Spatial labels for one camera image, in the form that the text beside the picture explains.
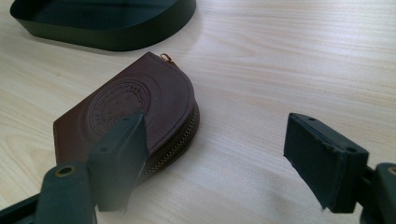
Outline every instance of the wood grain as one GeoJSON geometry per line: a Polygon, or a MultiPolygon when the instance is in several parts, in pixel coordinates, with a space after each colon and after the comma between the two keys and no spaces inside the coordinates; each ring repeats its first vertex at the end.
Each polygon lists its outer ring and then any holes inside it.
{"type": "Polygon", "coordinates": [[[0,209],[39,192],[52,122],[147,51],[191,78],[190,149],[100,223],[359,223],[321,211],[282,156],[289,112],[396,162],[396,3],[199,0],[180,32],[115,53],[33,37],[0,2],[0,209]]]}

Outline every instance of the wallet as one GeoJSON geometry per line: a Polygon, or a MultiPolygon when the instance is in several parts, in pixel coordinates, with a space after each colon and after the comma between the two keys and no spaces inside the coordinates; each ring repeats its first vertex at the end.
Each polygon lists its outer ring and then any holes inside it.
{"type": "Polygon", "coordinates": [[[120,119],[145,115],[149,157],[140,180],[184,152],[199,125],[189,78],[166,55],[146,53],[53,123],[58,164],[86,161],[90,148],[120,119]]]}

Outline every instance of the zipper teeth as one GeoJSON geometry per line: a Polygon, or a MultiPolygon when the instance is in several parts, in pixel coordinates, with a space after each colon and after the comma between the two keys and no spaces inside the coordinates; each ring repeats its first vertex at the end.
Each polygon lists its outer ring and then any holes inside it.
{"type": "Polygon", "coordinates": [[[183,136],[177,141],[177,143],[172,147],[172,149],[166,153],[166,155],[158,161],[155,165],[151,166],[149,170],[147,170],[144,174],[142,174],[139,177],[139,180],[146,179],[149,177],[149,175],[152,175],[155,171],[160,169],[163,165],[165,165],[172,157],[175,155],[175,153],[178,152],[178,150],[183,147],[183,145],[186,143],[186,140],[189,138],[192,129],[194,128],[195,120],[196,120],[196,110],[194,108],[192,112],[192,118],[190,120],[189,126],[187,127],[186,132],[184,132],[183,136]]]}

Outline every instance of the brown leather wallet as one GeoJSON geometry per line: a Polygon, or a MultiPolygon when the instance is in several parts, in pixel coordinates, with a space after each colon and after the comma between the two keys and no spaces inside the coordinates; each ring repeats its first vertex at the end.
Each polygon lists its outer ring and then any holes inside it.
{"type": "Polygon", "coordinates": [[[170,164],[198,130],[189,78],[165,54],[146,53],[53,123],[56,161],[85,161],[118,120],[145,114],[149,158],[140,179],[170,164]]]}

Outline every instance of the zipper pull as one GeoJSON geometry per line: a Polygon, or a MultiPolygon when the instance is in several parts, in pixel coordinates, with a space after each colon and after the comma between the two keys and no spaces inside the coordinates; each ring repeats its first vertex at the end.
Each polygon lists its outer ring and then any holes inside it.
{"type": "Polygon", "coordinates": [[[175,63],[174,61],[172,61],[172,58],[169,57],[169,55],[167,55],[167,54],[165,54],[165,53],[162,53],[160,57],[161,57],[162,60],[164,60],[164,61],[166,61],[167,63],[170,63],[170,64],[172,64],[173,66],[175,66],[176,68],[178,68],[177,65],[176,65],[176,63],[175,63]]]}

